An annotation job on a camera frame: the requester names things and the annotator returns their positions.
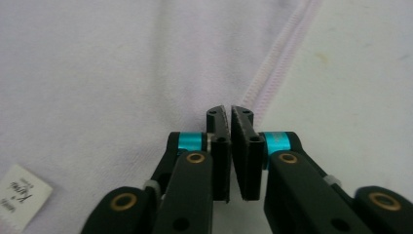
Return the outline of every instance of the brass screw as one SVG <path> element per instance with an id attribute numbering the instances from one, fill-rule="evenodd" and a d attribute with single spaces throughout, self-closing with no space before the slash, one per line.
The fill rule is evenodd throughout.
<path id="1" fill-rule="evenodd" d="M 126 204 L 120 204 L 119 201 L 121 199 L 127 199 Z M 137 198 L 132 193 L 122 193 L 112 199 L 110 203 L 110 208 L 115 212 L 122 212 L 128 210 L 129 208 L 133 207 L 136 204 Z"/>
<path id="2" fill-rule="evenodd" d="M 279 158 L 287 164 L 295 164 L 298 162 L 298 158 L 296 156 L 288 153 L 281 154 Z"/>
<path id="3" fill-rule="evenodd" d="M 186 160 L 188 160 L 188 162 L 193 163 L 193 164 L 202 163 L 205 159 L 206 159 L 206 156 L 199 154 L 199 153 L 192 153 L 186 156 Z"/>
<path id="4" fill-rule="evenodd" d="M 394 197 L 389 196 L 381 192 L 372 192 L 368 195 L 368 198 L 378 207 L 396 212 L 401 209 L 401 204 Z"/>

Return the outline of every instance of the black plastic part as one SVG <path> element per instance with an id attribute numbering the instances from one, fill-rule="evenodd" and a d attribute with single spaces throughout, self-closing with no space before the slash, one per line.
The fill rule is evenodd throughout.
<path id="1" fill-rule="evenodd" d="M 234 167 L 244 200 L 259 200 L 265 139 L 253 128 L 252 111 L 232 106 L 231 141 Z"/>
<path id="2" fill-rule="evenodd" d="M 301 140 L 294 132 L 285 132 L 291 145 L 291 151 L 297 152 L 303 156 L 307 162 L 315 169 L 319 176 L 326 177 L 327 173 L 304 151 Z M 353 199 L 337 184 L 330 186 L 349 206 L 352 205 Z"/>
<path id="3" fill-rule="evenodd" d="M 204 161 L 191 163 L 188 157 L 204 157 Z M 153 234 L 211 232 L 212 164 L 212 158 L 203 151 L 189 151 L 179 157 Z"/>
<path id="4" fill-rule="evenodd" d="M 288 161 L 282 160 L 282 154 Z M 372 233 L 307 157 L 271 155 L 264 211 L 273 233 Z"/>
<path id="5" fill-rule="evenodd" d="M 354 209 L 375 233 L 413 233 L 413 205 L 408 200 L 377 186 L 360 188 Z"/>
<path id="6" fill-rule="evenodd" d="M 178 157 L 179 132 L 172 132 L 169 134 L 167 149 L 158 164 L 151 179 L 158 181 L 161 186 L 161 193 L 165 194 L 167 191 L 170 175 L 175 167 L 176 159 Z"/>
<path id="7" fill-rule="evenodd" d="M 134 205 L 123 211 L 115 211 L 111 204 L 117 196 L 130 194 L 135 196 Z M 118 199 L 122 203 L 130 202 L 129 197 Z M 82 234 L 134 234 L 149 233 L 154 222 L 154 210 L 150 195 L 138 188 L 121 187 L 108 193 L 89 216 Z"/>
<path id="8" fill-rule="evenodd" d="M 230 200 L 231 137 L 224 106 L 206 112 L 206 132 L 211 134 L 210 155 L 213 158 L 213 200 Z"/>

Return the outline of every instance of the cyan band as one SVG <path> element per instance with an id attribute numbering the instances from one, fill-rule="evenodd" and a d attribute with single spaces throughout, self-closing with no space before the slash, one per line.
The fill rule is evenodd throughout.
<path id="1" fill-rule="evenodd" d="M 203 149 L 203 134 L 202 133 L 180 133 L 178 149 L 186 149 L 188 151 Z"/>
<path id="2" fill-rule="evenodd" d="M 289 138 L 285 132 L 266 132 L 263 134 L 267 141 L 268 162 L 270 162 L 270 155 L 272 155 L 274 152 L 291 149 Z"/>

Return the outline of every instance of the white fabric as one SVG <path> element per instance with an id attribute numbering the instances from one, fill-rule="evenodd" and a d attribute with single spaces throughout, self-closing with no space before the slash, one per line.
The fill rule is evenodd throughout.
<path id="1" fill-rule="evenodd" d="M 143 185 L 169 132 L 259 102 L 317 2 L 1 1 L 0 176 L 21 164 L 54 188 L 24 233 L 79 233 L 107 192 Z"/>

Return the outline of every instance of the fabric label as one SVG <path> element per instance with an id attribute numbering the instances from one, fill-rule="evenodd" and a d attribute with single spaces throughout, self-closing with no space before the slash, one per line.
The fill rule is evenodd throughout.
<path id="1" fill-rule="evenodd" d="M 52 191 L 40 178 L 14 165 L 0 182 L 0 215 L 21 232 Z"/>

